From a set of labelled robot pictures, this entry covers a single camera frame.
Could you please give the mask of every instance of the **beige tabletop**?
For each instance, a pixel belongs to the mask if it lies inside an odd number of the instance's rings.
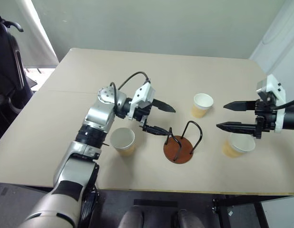
[[[233,112],[223,105],[255,100],[257,82],[266,75],[246,59],[157,55],[74,48],[45,85],[35,93],[0,140],[0,182],[52,186],[54,171],[81,127],[97,91],[114,81],[119,86],[129,75],[145,71],[155,98],[172,105],[176,113],[152,108],[149,125],[173,128],[180,135],[189,120],[203,130],[193,158],[171,163],[163,153],[164,136],[141,131],[138,122],[115,118],[105,140],[119,127],[136,134],[136,151],[121,157],[112,146],[102,147],[97,186],[101,189],[216,192],[239,194],[294,194],[294,131],[263,133],[256,149],[231,159],[222,154],[229,136],[217,123],[253,124],[254,112]],[[122,91],[128,97],[144,81],[136,76]],[[208,93],[214,106],[201,119],[191,116],[196,93]],[[198,131],[185,137],[194,144]]]

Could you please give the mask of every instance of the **white wall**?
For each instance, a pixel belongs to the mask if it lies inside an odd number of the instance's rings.
[[[281,82],[294,100],[294,0],[287,0],[250,57]]]
[[[285,0],[32,0],[61,60],[70,48],[249,58]]]

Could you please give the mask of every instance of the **cup rim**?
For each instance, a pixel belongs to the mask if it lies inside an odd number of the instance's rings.
[[[202,97],[202,98],[206,98],[206,99],[209,99],[209,104],[208,105],[201,105],[201,103],[199,103],[198,101],[197,101],[197,98],[198,97]],[[205,109],[209,109],[211,106],[213,106],[213,104],[214,104],[214,99],[210,96],[210,95],[208,95],[208,94],[204,94],[204,93],[199,93],[199,94],[196,94],[195,96],[194,96],[194,104],[195,104],[195,106],[197,107],[197,108],[200,108],[200,109],[203,109],[203,110],[205,110]]]
[[[245,137],[247,137],[247,139],[250,141],[250,142],[249,142],[249,143],[250,143],[250,147],[249,147],[248,149],[240,148],[239,145],[235,145],[234,143],[231,142],[232,137],[233,137],[233,136],[236,136],[236,137],[237,137],[238,135],[239,135],[239,136],[245,136]],[[229,135],[229,137],[228,137],[228,143],[229,143],[229,145],[230,145],[234,150],[236,150],[236,151],[239,152],[239,153],[251,152],[251,151],[253,151],[253,150],[255,149],[255,147],[256,147],[256,142],[255,142],[253,136],[251,136],[251,135],[247,135],[247,134],[231,133],[231,134]]]
[[[112,142],[112,135],[113,135],[114,133],[116,133],[117,130],[121,130],[121,129],[127,129],[128,132],[131,133],[133,139],[132,139],[131,143],[129,143],[127,146],[117,147],[117,146],[114,145],[114,142]],[[120,127],[120,128],[115,129],[115,130],[113,131],[113,133],[111,134],[111,136],[110,136],[110,143],[111,143],[111,145],[112,145],[115,149],[117,149],[117,150],[126,150],[126,149],[129,149],[129,148],[134,144],[135,138],[136,138],[136,135],[135,135],[135,133],[134,133],[134,131],[133,131],[132,129],[127,128],[127,127]]]

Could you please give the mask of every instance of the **white paper cup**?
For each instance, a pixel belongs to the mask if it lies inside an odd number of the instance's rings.
[[[134,140],[134,132],[126,127],[117,128],[110,137],[111,145],[122,156],[130,156],[133,154],[135,148]]]
[[[210,95],[196,94],[194,96],[194,105],[191,109],[191,114],[193,117],[201,118],[213,104],[214,100]]]
[[[253,151],[255,146],[255,140],[251,135],[231,133],[223,145],[223,153],[230,158],[236,158]]]

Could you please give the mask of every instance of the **chair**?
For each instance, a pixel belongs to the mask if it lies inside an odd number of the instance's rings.
[[[19,24],[0,16],[0,138],[33,95],[10,26],[23,32]]]

